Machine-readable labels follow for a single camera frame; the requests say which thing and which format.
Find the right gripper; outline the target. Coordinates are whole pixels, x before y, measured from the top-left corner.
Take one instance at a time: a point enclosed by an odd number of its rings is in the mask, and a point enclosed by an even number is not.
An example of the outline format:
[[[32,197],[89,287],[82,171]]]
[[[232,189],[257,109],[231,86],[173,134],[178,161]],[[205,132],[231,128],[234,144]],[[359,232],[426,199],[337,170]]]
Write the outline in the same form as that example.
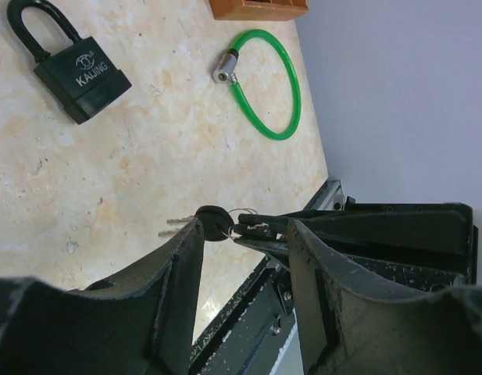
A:
[[[478,229],[466,204],[348,202],[342,211],[291,217],[325,245],[397,284],[438,291],[477,282]]]

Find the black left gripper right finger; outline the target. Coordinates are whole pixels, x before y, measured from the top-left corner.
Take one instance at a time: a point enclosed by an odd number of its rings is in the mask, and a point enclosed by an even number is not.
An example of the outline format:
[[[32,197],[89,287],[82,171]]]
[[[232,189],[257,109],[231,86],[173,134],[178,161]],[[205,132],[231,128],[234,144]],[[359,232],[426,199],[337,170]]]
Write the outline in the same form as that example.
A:
[[[307,374],[482,374],[482,287],[426,293],[387,280],[287,228]]]

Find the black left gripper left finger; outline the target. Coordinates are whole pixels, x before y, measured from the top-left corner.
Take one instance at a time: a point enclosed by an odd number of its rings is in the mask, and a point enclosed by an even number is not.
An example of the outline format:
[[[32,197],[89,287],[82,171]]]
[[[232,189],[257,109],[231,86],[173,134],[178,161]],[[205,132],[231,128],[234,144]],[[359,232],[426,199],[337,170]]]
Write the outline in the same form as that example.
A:
[[[186,374],[204,244],[192,220],[84,290],[0,278],[0,374]]]

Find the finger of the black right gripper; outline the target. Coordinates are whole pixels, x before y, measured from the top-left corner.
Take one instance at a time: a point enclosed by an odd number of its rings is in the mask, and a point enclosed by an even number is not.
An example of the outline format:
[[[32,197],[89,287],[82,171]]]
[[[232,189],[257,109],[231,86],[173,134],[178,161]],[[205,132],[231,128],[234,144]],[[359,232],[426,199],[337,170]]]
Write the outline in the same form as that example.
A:
[[[241,214],[238,217],[238,223],[234,225],[233,232],[251,239],[275,240],[286,236],[289,219],[310,220],[339,214],[342,214],[342,211],[303,210],[279,216]]]

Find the black-headed key bunch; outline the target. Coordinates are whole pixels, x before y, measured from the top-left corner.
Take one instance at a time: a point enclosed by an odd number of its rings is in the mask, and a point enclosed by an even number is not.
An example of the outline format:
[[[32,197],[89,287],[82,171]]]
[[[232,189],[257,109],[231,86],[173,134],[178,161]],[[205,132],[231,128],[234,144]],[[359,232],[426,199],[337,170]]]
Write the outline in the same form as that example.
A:
[[[170,238],[177,234],[182,227],[193,219],[198,219],[202,223],[205,240],[210,242],[225,241],[230,238],[234,229],[234,220],[231,213],[243,212],[248,214],[257,214],[258,212],[251,208],[237,208],[225,210],[216,205],[203,205],[199,207],[195,214],[181,219],[168,219],[166,223],[169,226],[175,226],[174,229],[160,231],[160,238]]]

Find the black Kaijing padlock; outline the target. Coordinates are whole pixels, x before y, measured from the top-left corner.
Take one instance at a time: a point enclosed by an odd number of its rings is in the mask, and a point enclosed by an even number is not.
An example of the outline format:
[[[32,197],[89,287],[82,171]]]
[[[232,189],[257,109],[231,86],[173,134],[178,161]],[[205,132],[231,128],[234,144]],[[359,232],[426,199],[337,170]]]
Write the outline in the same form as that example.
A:
[[[53,55],[44,50],[23,22],[27,8],[48,14],[73,44]],[[82,38],[65,15],[49,1],[10,1],[6,9],[12,31],[34,57],[34,73],[78,124],[96,116],[131,88],[93,37]]]

